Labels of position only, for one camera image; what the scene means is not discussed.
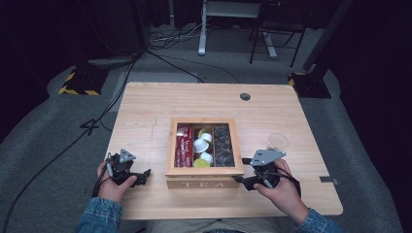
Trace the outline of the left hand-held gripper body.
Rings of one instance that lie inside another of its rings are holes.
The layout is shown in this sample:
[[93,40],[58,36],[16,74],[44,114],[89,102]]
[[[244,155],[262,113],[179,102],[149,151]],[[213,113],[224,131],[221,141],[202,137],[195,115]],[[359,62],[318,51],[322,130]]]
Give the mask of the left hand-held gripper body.
[[136,181],[131,185],[134,187],[139,184],[139,175],[137,173],[131,173],[130,168],[133,165],[135,155],[131,154],[125,149],[121,149],[119,153],[108,154],[106,158],[106,167],[109,176],[117,184],[123,184],[129,177],[135,177]]

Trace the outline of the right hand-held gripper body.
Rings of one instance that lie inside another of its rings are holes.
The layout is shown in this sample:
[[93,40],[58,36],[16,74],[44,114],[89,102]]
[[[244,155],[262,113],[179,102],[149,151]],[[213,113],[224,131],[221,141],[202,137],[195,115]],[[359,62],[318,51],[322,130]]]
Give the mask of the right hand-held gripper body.
[[254,168],[255,175],[246,179],[246,188],[254,190],[255,183],[274,188],[280,180],[274,161],[285,155],[284,151],[279,150],[257,150],[248,162]]

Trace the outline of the wooden box with glass lid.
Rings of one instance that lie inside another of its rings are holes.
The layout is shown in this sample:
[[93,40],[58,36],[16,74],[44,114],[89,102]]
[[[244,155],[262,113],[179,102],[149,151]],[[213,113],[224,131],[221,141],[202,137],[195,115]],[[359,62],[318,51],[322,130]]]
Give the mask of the wooden box with glass lid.
[[[192,166],[176,167],[175,166],[175,147],[177,127],[179,124],[188,124],[192,126]],[[214,126],[218,124],[227,124],[229,126],[231,144],[233,149],[234,166],[217,167],[215,160],[215,139]],[[193,142],[198,138],[201,128],[206,128],[207,133],[213,137],[213,142],[208,143],[209,148],[204,151],[213,156],[213,163],[207,168],[195,168],[193,161],[200,158],[201,153],[194,151]],[[171,119],[169,134],[169,154],[167,158],[167,167],[165,177],[170,189],[185,188],[236,188],[238,183],[233,176],[243,176],[244,169],[241,160],[240,146],[237,137],[236,124],[233,118],[204,118],[204,117],[175,117]]]

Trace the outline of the person's left hand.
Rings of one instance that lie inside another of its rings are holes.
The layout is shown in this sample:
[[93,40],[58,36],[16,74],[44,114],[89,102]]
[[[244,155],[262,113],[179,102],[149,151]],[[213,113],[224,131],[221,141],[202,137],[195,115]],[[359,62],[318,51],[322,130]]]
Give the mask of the person's left hand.
[[99,180],[97,196],[117,203],[121,203],[125,192],[136,181],[136,178],[132,176],[122,184],[117,185],[109,176],[105,162],[98,166],[96,173]]

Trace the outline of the person's right hand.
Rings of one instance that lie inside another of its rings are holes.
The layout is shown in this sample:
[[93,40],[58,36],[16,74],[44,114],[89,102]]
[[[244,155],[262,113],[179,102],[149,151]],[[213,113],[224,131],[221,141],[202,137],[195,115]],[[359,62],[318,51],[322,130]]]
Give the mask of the person's right hand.
[[287,178],[281,178],[274,188],[256,183],[254,189],[268,198],[297,225],[300,225],[309,215],[309,208],[302,202],[294,184]]

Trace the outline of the bunch of dark sachets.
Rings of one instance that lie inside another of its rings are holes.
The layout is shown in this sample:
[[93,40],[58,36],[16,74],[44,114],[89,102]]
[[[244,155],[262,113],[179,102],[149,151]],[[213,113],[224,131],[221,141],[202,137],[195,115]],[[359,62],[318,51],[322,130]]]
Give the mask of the bunch of dark sachets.
[[229,126],[218,124],[214,126],[215,160],[217,167],[233,167],[234,157]]

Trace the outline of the clear plastic cup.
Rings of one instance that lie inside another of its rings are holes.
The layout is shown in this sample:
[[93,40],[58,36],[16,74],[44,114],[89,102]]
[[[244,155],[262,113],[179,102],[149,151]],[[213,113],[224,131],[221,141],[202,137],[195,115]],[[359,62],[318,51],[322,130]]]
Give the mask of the clear plastic cup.
[[269,150],[286,151],[289,147],[288,139],[280,133],[272,133],[267,139]]

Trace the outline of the bunch of red sachets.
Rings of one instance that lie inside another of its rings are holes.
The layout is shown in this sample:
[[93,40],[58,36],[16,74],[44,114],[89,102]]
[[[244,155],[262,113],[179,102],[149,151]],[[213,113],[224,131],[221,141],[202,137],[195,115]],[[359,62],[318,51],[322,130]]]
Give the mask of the bunch of red sachets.
[[179,124],[176,135],[175,166],[191,167],[192,159],[192,126]]

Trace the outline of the large white capsule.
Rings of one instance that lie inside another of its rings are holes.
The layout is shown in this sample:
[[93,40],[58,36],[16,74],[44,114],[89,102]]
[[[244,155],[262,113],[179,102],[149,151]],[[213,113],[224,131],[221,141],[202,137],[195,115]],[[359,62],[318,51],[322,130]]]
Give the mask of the large white capsule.
[[193,142],[193,147],[196,153],[202,153],[209,148],[209,144],[204,139],[196,139]]

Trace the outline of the person's legs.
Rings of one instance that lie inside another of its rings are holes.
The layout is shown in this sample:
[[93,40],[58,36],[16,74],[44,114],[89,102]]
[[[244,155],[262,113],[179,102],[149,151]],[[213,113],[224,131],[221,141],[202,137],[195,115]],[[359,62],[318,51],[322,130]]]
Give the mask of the person's legs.
[[149,220],[146,233],[288,233],[277,217]]

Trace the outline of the yellow-black striped stand base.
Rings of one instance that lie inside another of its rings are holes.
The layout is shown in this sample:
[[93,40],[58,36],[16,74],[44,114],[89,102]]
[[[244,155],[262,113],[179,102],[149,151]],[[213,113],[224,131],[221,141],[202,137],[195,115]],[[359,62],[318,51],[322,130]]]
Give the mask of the yellow-black striped stand base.
[[294,72],[288,75],[288,84],[300,98],[330,98],[331,95],[322,79],[312,74]]
[[98,96],[107,80],[109,71],[104,69],[79,70],[74,68],[65,79],[59,94]]

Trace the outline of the black chair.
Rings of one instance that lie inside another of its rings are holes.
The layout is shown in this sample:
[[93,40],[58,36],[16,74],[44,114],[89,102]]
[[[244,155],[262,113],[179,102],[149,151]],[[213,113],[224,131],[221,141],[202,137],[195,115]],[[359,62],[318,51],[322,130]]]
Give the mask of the black chair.
[[249,39],[254,41],[250,64],[253,63],[259,33],[290,35],[284,45],[298,33],[299,39],[293,48],[294,54],[290,64],[292,67],[305,35],[310,13],[311,11],[303,6],[301,0],[263,0],[258,8],[256,24],[249,36]]

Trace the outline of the white desk frame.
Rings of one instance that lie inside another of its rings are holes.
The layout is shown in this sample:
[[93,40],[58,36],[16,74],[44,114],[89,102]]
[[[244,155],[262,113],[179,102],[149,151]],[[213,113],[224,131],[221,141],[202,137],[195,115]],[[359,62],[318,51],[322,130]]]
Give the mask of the white desk frame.
[[253,0],[202,0],[201,32],[197,53],[206,53],[207,19],[210,17],[257,18],[259,3]]

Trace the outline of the slanted grey metal post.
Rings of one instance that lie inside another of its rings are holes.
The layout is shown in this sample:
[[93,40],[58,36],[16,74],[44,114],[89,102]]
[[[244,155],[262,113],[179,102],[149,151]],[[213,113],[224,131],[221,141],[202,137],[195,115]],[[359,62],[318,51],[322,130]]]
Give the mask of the slanted grey metal post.
[[313,47],[312,51],[310,52],[310,54],[308,55],[308,57],[302,65],[302,68],[306,71],[311,70],[313,65],[316,65],[317,67],[321,65],[321,60],[327,52],[327,44],[331,41],[333,33],[336,31],[343,17],[347,14],[352,3],[354,2],[354,0],[339,1],[340,3],[333,11],[333,15],[328,21],[328,24],[322,36],[320,37],[316,45]]

